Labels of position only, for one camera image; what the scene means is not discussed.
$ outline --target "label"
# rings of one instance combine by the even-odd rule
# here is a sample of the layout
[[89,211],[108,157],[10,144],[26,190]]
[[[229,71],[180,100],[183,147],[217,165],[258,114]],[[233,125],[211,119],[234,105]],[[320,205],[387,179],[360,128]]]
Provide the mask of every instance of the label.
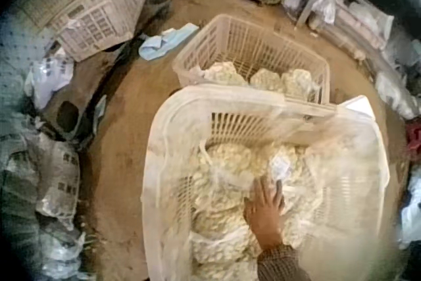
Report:
[[270,170],[274,180],[285,180],[291,174],[291,162],[288,158],[275,156],[270,161]]

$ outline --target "human hand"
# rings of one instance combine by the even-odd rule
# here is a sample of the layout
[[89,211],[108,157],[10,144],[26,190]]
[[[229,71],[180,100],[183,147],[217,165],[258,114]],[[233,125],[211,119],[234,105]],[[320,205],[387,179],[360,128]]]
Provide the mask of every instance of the human hand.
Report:
[[269,188],[268,178],[253,182],[253,200],[245,198],[244,217],[256,236],[262,250],[282,244],[280,213],[284,207],[281,180],[276,182],[276,193]]

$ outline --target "dirt floor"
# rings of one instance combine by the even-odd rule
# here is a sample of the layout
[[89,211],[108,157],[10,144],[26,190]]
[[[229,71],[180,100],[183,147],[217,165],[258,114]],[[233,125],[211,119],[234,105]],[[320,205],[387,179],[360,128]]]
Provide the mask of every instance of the dirt floor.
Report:
[[[234,14],[279,29],[322,55],[331,68],[332,103],[358,95],[370,100],[388,149],[391,164],[397,166],[393,187],[388,189],[392,213],[399,181],[405,174],[405,131],[403,122],[378,97],[364,70],[345,53],[307,27],[294,25],[280,7],[258,7],[250,0],[172,0],[172,14],[162,26],[179,28],[187,22],[203,25],[219,13]],[[107,111],[99,133],[88,152],[83,177],[94,186],[90,223],[100,237],[97,250],[104,280],[143,280],[147,267],[143,250],[141,189],[145,151],[153,117],[171,91],[179,88],[171,62],[181,47],[155,61],[137,59],[124,77]]]

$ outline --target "blue cloth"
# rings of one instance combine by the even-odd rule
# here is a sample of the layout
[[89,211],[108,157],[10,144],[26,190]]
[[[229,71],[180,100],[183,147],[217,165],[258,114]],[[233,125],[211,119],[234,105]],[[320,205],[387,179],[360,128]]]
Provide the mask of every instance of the blue cloth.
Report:
[[187,23],[179,30],[171,29],[163,32],[160,36],[150,37],[139,47],[139,55],[147,61],[162,57],[187,39],[198,28],[192,23]]

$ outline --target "sleeve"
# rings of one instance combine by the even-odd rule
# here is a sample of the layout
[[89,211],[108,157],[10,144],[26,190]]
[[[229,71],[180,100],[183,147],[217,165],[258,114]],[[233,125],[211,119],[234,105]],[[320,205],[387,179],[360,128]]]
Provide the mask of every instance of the sleeve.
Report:
[[295,250],[286,245],[263,251],[257,258],[257,274],[259,281],[310,281]]

